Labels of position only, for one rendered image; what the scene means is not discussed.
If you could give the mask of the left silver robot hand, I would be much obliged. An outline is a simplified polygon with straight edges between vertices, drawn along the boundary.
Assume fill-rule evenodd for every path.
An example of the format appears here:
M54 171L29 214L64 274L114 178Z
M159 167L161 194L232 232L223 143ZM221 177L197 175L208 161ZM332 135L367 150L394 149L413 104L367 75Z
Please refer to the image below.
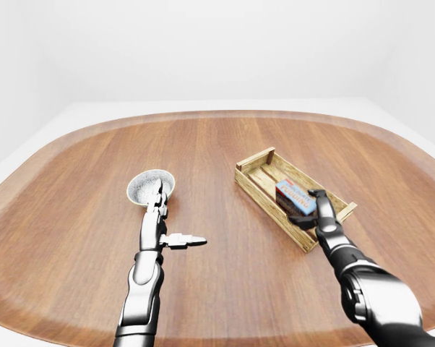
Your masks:
M139 249L160 251L163 247L185 249L188 246L206 244L207 240L202 236L181 233L166 234L165 219L168 217L168 197L163 192L161 179L157 179L152 187L152 194L147 200L147 210L142 219Z

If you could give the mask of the wooden slat tray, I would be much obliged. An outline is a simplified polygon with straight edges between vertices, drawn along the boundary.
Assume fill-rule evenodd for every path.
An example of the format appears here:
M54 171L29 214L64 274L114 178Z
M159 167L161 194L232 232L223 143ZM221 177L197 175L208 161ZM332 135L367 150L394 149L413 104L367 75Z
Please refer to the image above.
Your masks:
M269 147L236 164L235 181L281 227L304 252L317 244L314 229L301 230L288 221L287 213L276 203L276 183L289 179L302 189L322 189L313 180Z

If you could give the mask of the white speckled bowl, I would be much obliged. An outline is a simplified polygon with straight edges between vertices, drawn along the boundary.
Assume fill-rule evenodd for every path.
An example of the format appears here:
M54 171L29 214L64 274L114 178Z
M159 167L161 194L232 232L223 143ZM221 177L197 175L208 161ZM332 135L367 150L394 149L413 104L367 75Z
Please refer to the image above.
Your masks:
M146 207L148 197L158 179L163 183L163 192L170 198L176 185L173 175L162 169L152 169L140 173L129 182L126 188L128 199L136 205Z

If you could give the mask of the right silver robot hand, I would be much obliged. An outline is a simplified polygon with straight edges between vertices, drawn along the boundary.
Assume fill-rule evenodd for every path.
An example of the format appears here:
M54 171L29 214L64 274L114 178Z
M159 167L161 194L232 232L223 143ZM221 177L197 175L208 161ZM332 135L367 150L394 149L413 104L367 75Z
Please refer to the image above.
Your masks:
M338 241L345 243L343 227L336 219L336 213L323 189L309 189L308 193L316 198L316 216L289 215L288 220L303 230L316 227L316 237L320 244L329 244L332 249L333 243Z

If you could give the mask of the blue chocolate pudding box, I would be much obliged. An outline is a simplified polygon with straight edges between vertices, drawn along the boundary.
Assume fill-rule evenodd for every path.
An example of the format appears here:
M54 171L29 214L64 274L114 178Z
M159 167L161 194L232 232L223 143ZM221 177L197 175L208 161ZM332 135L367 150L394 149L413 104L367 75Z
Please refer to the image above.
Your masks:
M308 216L316 210L314 199L288 179L275 185L276 203L291 215Z

